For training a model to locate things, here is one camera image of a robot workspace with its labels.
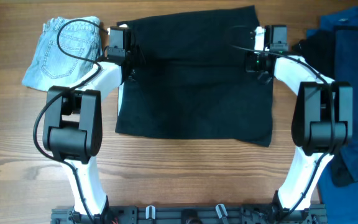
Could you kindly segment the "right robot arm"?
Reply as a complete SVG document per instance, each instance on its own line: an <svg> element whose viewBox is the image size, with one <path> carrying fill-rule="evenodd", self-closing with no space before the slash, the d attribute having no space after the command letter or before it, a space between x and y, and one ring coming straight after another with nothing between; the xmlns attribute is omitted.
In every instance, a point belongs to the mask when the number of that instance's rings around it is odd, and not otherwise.
<svg viewBox="0 0 358 224"><path fill-rule="evenodd" d="M246 69L269 82L276 78L297 96L291 124L295 154L282 186L268 204L244 204L242 223L327 223L323 204L311 196L324 168L352 137L353 89L335 82L308 65L301 56L289 55L287 28L256 27L253 49L247 50Z"/></svg>

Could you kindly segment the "black shorts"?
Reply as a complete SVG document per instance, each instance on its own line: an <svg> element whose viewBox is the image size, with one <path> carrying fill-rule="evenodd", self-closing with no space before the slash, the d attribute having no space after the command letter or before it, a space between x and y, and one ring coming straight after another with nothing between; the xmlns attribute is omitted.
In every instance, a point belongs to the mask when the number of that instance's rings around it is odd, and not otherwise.
<svg viewBox="0 0 358 224"><path fill-rule="evenodd" d="M272 83L245 69L254 6L128 21L144 63L124 82L116 132L162 139L272 140Z"/></svg>

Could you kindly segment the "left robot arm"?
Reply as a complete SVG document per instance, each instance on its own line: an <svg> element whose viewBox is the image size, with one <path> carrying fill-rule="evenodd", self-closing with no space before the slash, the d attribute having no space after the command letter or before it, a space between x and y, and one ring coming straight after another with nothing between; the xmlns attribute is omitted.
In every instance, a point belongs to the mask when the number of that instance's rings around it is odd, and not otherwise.
<svg viewBox="0 0 358 224"><path fill-rule="evenodd" d="M67 217L52 223L115 223L99 178L96 156L103 138L102 101L131 74L137 47L127 25L110 27L107 56L72 86L52 86L37 120L44 121L36 148L64 168L75 199Z"/></svg>

